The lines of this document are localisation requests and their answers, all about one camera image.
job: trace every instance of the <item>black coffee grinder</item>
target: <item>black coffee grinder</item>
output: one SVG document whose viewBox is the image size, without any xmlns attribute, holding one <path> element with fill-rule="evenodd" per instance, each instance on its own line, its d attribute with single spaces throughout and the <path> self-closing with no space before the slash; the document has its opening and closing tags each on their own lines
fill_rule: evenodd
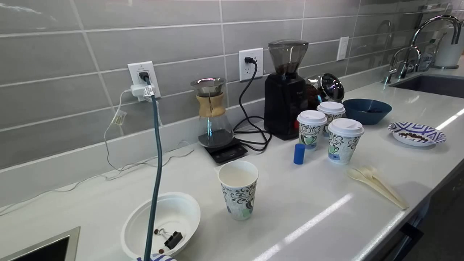
<svg viewBox="0 0 464 261">
<path fill-rule="evenodd" d="M 308 51 L 308 42 L 270 42 L 276 73 L 265 80 L 264 126 L 280 139 L 299 137 L 296 118 L 308 109 L 306 83 L 297 76 L 297 68 Z"/>
</svg>

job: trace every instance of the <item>white plate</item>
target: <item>white plate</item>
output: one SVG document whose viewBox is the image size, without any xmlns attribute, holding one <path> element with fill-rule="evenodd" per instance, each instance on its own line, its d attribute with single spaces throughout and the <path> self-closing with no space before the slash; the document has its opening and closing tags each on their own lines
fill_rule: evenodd
<svg viewBox="0 0 464 261">
<path fill-rule="evenodd" d="M 145 251 L 145 238 L 148 229 L 151 200 L 141 205 L 126 221 L 120 244 L 123 251 L 132 260 L 142 258 Z M 164 255 L 174 255 L 181 251 L 193 234 L 200 225 L 200 206 L 189 195 L 184 193 L 165 193 L 158 196 L 155 229 L 164 229 L 167 238 L 170 238 L 174 231 L 181 232 L 183 240 L 170 250 L 164 245 L 167 238 L 161 235 L 154 235 L 152 240 L 152 255 L 158 255 L 158 250 L 164 250 Z"/>
<path fill-rule="evenodd" d="M 445 134 L 413 122 L 396 122 L 390 129 L 396 141 L 410 147 L 434 147 L 447 141 Z"/>
</svg>

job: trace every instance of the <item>power cord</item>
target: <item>power cord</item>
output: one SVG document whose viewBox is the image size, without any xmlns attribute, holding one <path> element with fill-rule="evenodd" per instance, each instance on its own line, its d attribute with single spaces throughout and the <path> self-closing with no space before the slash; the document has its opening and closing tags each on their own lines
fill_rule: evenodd
<svg viewBox="0 0 464 261">
<path fill-rule="evenodd" d="M 260 134 L 261 138 L 263 138 L 263 142 L 247 141 L 247 139 L 238 139 L 238 141 L 242 144 L 242 147 L 247 147 L 247 148 L 250 148 L 250 150 L 252 150 L 252 151 L 257 151 L 257 153 L 261 153 L 261 154 L 263 154 L 263 153 L 267 150 L 267 147 L 270 145 L 270 142 L 271 142 L 271 139 L 273 139 L 273 135 L 268 134 L 265 129 L 261 129 L 261 128 L 258 128 L 255 124 L 252 124 L 251 119 L 261 119 L 261 121 L 264 121 L 264 118 L 261 118 L 261 116 L 248 116 L 248 113 L 247 113 L 247 110 L 245 110 L 245 108 L 244 108 L 244 105 L 242 105 L 244 95 L 245 95 L 247 90 L 250 89 L 251 83 L 255 80 L 255 76 L 257 76 L 257 71 L 258 71 L 258 66 L 257 66 L 257 61 L 255 61 L 254 58 L 247 57 L 247 58 L 245 58 L 245 64 L 252 64 L 252 66 L 254 66 L 254 73 L 252 73 L 252 76 L 251 76 L 247 87 L 242 90 L 241 96 L 239 96 L 239 99 L 238 99 L 238 105 L 239 105 L 239 108 L 242 109 L 242 112 L 244 112 L 244 115 L 245 115 L 245 119 L 242 119 L 239 124 L 235 125 L 234 134 L 244 134 L 244 135 Z M 248 125 L 251 125 L 255 131 L 239 131 L 239 128 L 241 128 L 245 122 L 247 122 Z"/>
<path fill-rule="evenodd" d="M 173 160 L 176 160 L 176 158 L 186 158 L 186 157 L 189 157 L 189 155 L 193 154 L 193 153 L 194 153 L 194 148 L 190 148 L 190 150 L 189 150 L 187 153 L 184 153 L 184 154 L 170 155 L 170 157 L 165 160 L 165 163 L 163 164 L 163 167 L 168 166 L 168 164 L 170 164 Z M 103 177 L 105 182 L 110 183 L 110 182 L 115 182 L 115 180 L 119 180 L 119 179 L 125 177 L 126 174 L 129 174 L 129 173 L 125 173 L 125 174 L 122 174 L 122 176 L 115 176 L 115 177 L 107 176 L 107 174 L 93 176 L 93 177 L 80 180 L 80 182 L 77 182 L 77 183 L 74 183 L 74 184 L 70 184 L 71 187 L 65 186 L 65 187 L 68 187 L 68 189 L 55 189 L 55 190 L 51 190 L 51 192 L 47 192 L 47 193 L 71 193 L 71 192 L 74 192 L 76 189 L 78 189 L 83 183 L 86 183 L 86 182 L 89 182 L 89 180 Z M 20 203 L 3 206 L 3 208 L 0 208 L 0 216 L 6 216 L 6 215 L 9 215 L 9 213 L 13 213 L 13 212 L 16 212 L 16 211 L 28 206 L 29 203 L 38 200 L 39 197 L 45 196 L 47 193 L 38 195 L 38 196 L 35 196 L 35 197 L 32 197 L 32 199 L 29 199 L 29 200 L 20 202 Z"/>
<path fill-rule="evenodd" d="M 116 167 L 112 160 L 110 160 L 110 148 L 109 148 L 109 144 L 107 144 L 107 132 L 112 129 L 113 125 L 116 125 L 118 122 L 118 118 L 119 115 L 122 113 L 120 108 L 122 108 L 122 99 L 126 93 L 131 93 L 131 89 L 128 90 L 123 90 L 120 95 L 119 95 L 119 105 L 118 105 L 118 109 L 115 112 L 115 116 L 112 119 L 112 122 L 107 125 L 107 128 L 105 129 L 103 132 L 103 142 L 105 142 L 105 150 L 106 150 L 106 163 L 116 171 L 122 173 L 122 171 L 126 171 L 129 168 L 134 168 L 134 167 L 138 167 L 138 166 L 144 166 L 147 164 L 148 161 L 151 161 L 151 158 L 147 158 L 147 160 L 142 160 L 142 161 L 138 161 L 138 163 L 132 163 L 132 164 L 128 164 L 128 166 L 123 166 L 123 167 Z"/>
<path fill-rule="evenodd" d="M 161 186 L 161 176 L 163 176 L 163 148 L 161 148 L 161 137 L 160 137 L 160 122 L 158 122 L 158 106 L 157 97 L 151 96 L 154 105 L 154 129 L 155 129 L 155 142 L 157 142 L 157 153 L 158 153 L 158 166 L 157 166 L 157 180 L 154 186 L 154 195 L 151 199 L 151 209 L 148 216 L 148 229 L 147 229 L 147 240 L 145 240 L 145 254 L 144 260 L 151 260 L 151 247 L 154 240 L 154 224 L 157 216 L 157 205 L 158 205 L 158 193 Z"/>
</svg>

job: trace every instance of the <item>white paper cup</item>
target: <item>white paper cup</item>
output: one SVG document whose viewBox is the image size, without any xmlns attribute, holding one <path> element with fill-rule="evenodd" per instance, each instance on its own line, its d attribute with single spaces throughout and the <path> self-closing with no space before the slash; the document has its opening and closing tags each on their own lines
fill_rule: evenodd
<svg viewBox="0 0 464 261">
<path fill-rule="evenodd" d="M 348 164 L 364 134 L 363 125 L 352 119 L 338 118 L 332 121 L 328 129 L 331 132 L 329 158 L 335 163 Z"/>
<path fill-rule="evenodd" d="M 323 126 L 328 122 L 326 116 L 318 110 L 303 110 L 299 116 L 299 139 L 306 150 L 316 150 Z"/>
<path fill-rule="evenodd" d="M 251 218 L 258 176 L 258 168 L 248 161 L 232 161 L 219 168 L 218 179 L 226 209 L 234 219 Z"/>
<path fill-rule="evenodd" d="M 328 122 L 323 126 L 323 135 L 329 137 L 331 135 L 331 132 L 328 129 L 329 124 L 337 118 L 345 116 L 345 106 L 342 103 L 337 103 L 337 102 L 322 102 L 318 106 L 318 110 L 323 112 L 328 118 Z"/>
</svg>

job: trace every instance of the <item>cup lid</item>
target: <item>cup lid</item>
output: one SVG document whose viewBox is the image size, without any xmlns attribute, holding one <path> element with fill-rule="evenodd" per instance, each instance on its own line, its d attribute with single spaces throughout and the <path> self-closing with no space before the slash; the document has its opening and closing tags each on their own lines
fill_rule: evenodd
<svg viewBox="0 0 464 261">
<path fill-rule="evenodd" d="M 322 102 L 318 106 L 318 110 L 328 113 L 328 115 L 342 115 L 345 113 L 345 108 L 342 103 L 337 103 L 337 102 Z"/>
<path fill-rule="evenodd" d="M 360 137 L 364 134 L 364 128 L 358 121 L 338 118 L 329 125 L 329 131 L 341 137 Z"/>
<path fill-rule="evenodd" d="M 322 126 L 328 122 L 326 116 L 318 110 L 303 110 L 297 116 L 297 121 L 299 121 L 299 124 L 313 125 L 313 126 Z"/>
</svg>

